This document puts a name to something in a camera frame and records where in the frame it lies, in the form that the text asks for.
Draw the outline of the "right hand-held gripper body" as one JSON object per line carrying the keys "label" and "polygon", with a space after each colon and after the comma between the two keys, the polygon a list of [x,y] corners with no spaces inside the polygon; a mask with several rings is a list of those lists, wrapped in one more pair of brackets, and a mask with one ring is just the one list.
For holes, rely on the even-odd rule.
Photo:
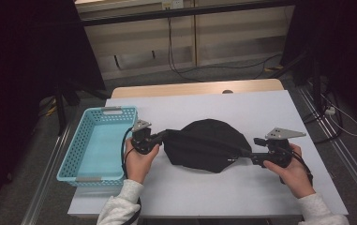
{"label": "right hand-held gripper body", "polygon": [[274,164],[286,168],[293,158],[297,158],[302,164],[305,164],[302,157],[295,153],[290,147],[289,139],[304,137],[305,133],[275,127],[265,135],[264,140],[267,141],[267,153],[252,153],[250,159],[254,165],[260,165],[264,168],[263,161],[268,160]]}

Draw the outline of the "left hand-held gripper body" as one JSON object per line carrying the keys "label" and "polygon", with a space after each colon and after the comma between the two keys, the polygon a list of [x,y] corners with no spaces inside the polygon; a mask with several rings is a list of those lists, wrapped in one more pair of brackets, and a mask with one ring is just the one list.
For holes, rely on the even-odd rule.
{"label": "left hand-held gripper body", "polygon": [[131,129],[131,144],[137,152],[143,155],[149,154],[157,145],[155,143],[156,134],[151,134],[150,126],[149,122],[138,119]]}

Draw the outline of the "black pants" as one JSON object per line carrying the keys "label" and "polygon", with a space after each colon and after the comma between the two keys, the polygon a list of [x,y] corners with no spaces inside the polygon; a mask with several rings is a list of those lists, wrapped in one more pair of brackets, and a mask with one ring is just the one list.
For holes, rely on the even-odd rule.
{"label": "black pants", "polygon": [[252,148],[245,136],[226,122],[204,119],[181,130],[168,129],[164,151],[172,165],[221,173],[243,149]]}

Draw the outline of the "light blue plastic basket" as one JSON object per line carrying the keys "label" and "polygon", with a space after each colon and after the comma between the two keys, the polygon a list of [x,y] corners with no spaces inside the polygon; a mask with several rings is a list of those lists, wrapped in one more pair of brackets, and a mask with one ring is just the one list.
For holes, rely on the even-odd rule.
{"label": "light blue plastic basket", "polygon": [[84,111],[56,178],[73,187],[122,186],[126,132],[137,120],[134,106]]}

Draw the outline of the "person's left hand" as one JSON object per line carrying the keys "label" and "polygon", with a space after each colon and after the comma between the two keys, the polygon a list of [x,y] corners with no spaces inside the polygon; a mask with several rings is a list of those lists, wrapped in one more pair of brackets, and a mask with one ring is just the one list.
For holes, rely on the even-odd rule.
{"label": "person's left hand", "polygon": [[131,139],[126,140],[125,163],[127,177],[130,180],[142,184],[147,173],[151,169],[151,165],[159,152],[159,145],[157,144],[152,151],[147,155],[138,153],[131,144]]}

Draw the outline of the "person's right hand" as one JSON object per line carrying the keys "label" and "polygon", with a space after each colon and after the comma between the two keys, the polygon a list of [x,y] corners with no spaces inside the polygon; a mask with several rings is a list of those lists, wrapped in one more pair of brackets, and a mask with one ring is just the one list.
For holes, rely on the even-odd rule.
{"label": "person's right hand", "polygon": [[305,166],[297,158],[294,157],[286,168],[281,168],[268,160],[264,160],[263,165],[280,176],[297,199],[316,193],[308,179]]}

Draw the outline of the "white table cover sheet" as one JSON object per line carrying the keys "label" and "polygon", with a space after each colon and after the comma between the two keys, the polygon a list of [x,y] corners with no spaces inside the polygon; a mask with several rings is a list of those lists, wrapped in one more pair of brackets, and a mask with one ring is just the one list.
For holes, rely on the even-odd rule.
{"label": "white table cover sheet", "polygon": [[[224,121],[248,141],[264,137],[273,128],[303,133],[293,143],[314,175],[313,187],[329,208],[347,211],[330,174],[306,132],[286,90],[242,94],[176,97],[111,98],[108,106],[134,106],[155,132],[180,129],[201,119]],[[159,153],[144,182],[141,214],[145,218],[274,218],[297,216],[296,199],[273,172],[240,158],[221,173],[208,173],[171,165]]]}

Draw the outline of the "black metal stand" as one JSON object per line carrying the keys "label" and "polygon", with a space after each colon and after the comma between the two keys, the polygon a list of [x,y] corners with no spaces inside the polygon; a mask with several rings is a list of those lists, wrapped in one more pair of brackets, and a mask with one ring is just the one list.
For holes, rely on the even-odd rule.
{"label": "black metal stand", "polygon": [[275,72],[271,79],[279,79],[284,74],[288,73],[289,71],[295,69],[300,64],[305,61],[311,61],[311,74],[312,74],[312,89],[313,89],[313,103],[316,108],[317,112],[322,111],[322,103],[321,103],[321,96],[320,96],[320,67],[319,62],[312,56],[310,51],[303,51],[289,63],[287,63],[283,68]]}

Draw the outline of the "black tripod stand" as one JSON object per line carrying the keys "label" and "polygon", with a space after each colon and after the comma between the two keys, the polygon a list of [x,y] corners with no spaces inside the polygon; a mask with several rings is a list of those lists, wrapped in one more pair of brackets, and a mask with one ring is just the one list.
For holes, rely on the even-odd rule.
{"label": "black tripod stand", "polygon": [[65,113],[65,102],[69,106],[77,106],[81,103],[81,99],[77,94],[78,91],[83,91],[95,98],[106,100],[110,96],[105,94],[106,86],[101,82],[99,86],[92,86],[84,82],[78,82],[73,79],[60,79],[54,87],[54,98],[59,122],[58,135],[61,136],[67,127],[67,117]]}

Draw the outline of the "black horizontal bar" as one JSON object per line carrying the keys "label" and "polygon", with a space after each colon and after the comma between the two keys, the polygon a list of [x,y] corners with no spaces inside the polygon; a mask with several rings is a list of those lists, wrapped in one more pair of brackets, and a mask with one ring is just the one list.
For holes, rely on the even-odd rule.
{"label": "black horizontal bar", "polygon": [[155,12],[134,13],[119,16],[95,17],[94,19],[81,19],[83,26],[95,26],[114,23],[131,23],[156,19],[167,19],[174,17],[184,17],[193,15],[204,15],[213,13],[232,12],[240,10],[279,8],[286,6],[296,6],[302,0],[256,0],[245,3],[234,3],[225,5],[215,5],[207,7],[187,7],[180,9],[167,9]]}

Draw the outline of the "narrow black curtain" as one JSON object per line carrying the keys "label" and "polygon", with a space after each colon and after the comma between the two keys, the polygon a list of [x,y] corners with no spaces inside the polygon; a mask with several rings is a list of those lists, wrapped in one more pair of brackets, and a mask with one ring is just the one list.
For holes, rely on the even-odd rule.
{"label": "narrow black curtain", "polygon": [[304,52],[357,112],[357,0],[298,0],[280,64]]}

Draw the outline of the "wide black curtain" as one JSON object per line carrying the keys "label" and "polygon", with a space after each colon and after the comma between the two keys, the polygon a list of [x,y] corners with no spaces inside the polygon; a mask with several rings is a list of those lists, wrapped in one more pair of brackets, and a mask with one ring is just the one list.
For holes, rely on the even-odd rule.
{"label": "wide black curtain", "polygon": [[76,0],[0,0],[0,189],[37,123],[43,98],[105,85]]}

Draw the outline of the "metal floor rail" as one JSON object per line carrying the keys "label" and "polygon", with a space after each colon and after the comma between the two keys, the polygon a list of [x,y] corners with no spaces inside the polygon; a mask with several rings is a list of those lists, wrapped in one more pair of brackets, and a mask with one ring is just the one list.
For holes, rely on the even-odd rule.
{"label": "metal floor rail", "polygon": [[58,136],[54,148],[52,150],[51,157],[47,163],[47,166],[41,176],[40,182],[37,185],[36,192],[29,203],[26,213],[23,217],[21,225],[36,225],[37,219],[40,214],[42,205],[47,197],[47,193],[53,178],[53,173],[57,167],[57,160],[60,157],[62,150],[67,142],[70,129],[64,128],[61,134]]}
{"label": "metal floor rail", "polygon": [[331,146],[357,185],[357,120],[338,106],[335,96],[330,100],[328,96],[320,95],[327,108],[335,107],[335,114],[328,115],[316,111],[312,93],[308,89],[301,87],[298,93],[310,110],[310,115],[305,117],[305,124],[314,123],[321,131],[320,139],[313,137],[313,143],[316,146]]}

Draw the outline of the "beige wall cabinet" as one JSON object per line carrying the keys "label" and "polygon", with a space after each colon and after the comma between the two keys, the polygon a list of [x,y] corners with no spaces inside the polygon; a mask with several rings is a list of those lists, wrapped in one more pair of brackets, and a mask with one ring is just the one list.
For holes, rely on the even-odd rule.
{"label": "beige wall cabinet", "polygon": [[[75,0],[82,19],[162,10],[162,0]],[[255,0],[183,0],[183,8]],[[105,80],[257,59],[283,51],[293,6],[89,26]]]}

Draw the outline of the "white wall socket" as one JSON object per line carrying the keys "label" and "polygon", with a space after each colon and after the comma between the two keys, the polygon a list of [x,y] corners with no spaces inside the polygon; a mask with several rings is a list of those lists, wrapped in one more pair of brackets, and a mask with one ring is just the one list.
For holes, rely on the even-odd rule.
{"label": "white wall socket", "polygon": [[161,6],[163,9],[180,9],[184,7],[183,0],[162,0]]}

